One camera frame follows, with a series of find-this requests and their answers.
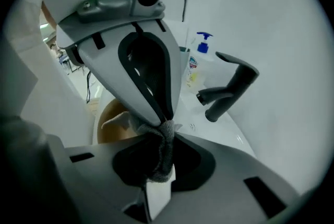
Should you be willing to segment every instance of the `blue pump dispenser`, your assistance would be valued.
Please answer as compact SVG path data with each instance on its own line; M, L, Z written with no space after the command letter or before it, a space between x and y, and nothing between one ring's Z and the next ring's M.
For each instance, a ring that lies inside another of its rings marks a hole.
M201 42L199 45L198 45L198 48L197 48L197 51L201 52L201 53L207 53L208 52L208 49L209 49L209 46L208 46L208 43L207 43L207 39L209 37L213 37L213 35L209 34L209 33L205 33L205 32L197 32L198 34L202 34L204 36L204 41Z

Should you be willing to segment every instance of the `gray cloth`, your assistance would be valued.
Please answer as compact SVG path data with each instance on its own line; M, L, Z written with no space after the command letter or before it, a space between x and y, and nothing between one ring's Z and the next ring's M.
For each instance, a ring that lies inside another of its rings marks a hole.
M120 125L124 128L130 126L137 135L152 133L161 137L159 149L157 149L159 151L159 161L157 166L153 169L149 179L153 182L161 183L168 181L171 177L173 167L173 120L165 121L160 126L153 127L129 112L123 112L115 118L103 123L101 128L108 124Z

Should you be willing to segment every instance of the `robotic arm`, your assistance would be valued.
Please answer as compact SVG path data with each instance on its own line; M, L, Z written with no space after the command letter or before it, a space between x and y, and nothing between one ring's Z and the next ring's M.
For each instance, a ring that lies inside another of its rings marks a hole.
M44 0L57 43L86 65L130 111L152 126L173 118L180 50L160 0Z

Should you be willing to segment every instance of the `faucet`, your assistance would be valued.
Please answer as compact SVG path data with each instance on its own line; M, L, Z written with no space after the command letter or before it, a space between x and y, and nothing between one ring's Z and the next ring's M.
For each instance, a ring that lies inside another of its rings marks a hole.
M202 105L214 101L214 104L205 111L205 117L211 122L216 122L259 76L259 71L243 60L218 51L216 56L225 62L239 64L239 66L226 87L203 89L196 95Z

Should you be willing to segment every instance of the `screw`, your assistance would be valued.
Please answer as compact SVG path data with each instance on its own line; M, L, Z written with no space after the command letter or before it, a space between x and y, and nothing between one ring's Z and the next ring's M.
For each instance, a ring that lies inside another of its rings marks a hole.
M88 9L90 7L90 3L89 2L85 2L83 5L83 9Z

